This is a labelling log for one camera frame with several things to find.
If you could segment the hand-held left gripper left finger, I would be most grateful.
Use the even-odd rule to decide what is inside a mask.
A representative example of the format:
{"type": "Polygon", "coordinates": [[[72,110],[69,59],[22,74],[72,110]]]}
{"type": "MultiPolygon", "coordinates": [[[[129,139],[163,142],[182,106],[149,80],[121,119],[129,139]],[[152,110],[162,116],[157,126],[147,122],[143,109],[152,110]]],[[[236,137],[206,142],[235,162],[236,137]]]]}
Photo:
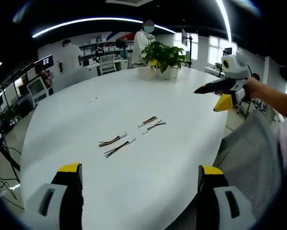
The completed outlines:
{"type": "Polygon", "coordinates": [[[82,164],[62,166],[27,200],[23,225],[28,230],[81,230],[82,190],[82,164]]]}

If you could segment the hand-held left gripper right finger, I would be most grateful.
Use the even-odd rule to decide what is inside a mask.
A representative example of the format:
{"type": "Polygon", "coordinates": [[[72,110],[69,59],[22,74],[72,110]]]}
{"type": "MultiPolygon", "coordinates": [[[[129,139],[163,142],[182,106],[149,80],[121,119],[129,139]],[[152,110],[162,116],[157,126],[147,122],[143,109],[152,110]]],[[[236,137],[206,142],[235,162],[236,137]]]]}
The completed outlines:
{"type": "Polygon", "coordinates": [[[199,166],[197,198],[198,230],[248,230],[256,222],[251,202],[216,167],[199,166]]]}

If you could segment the person's right hand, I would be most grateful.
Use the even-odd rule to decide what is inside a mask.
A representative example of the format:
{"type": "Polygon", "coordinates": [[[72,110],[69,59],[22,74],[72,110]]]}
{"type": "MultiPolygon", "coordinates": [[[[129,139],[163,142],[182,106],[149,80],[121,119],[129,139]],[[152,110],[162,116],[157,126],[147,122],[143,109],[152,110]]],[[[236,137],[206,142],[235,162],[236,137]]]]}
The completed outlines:
{"type": "Polygon", "coordinates": [[[246,82],[246,88],[251,99],[263,99],[268,86],[255,78],[249,78],[246,82]]]}

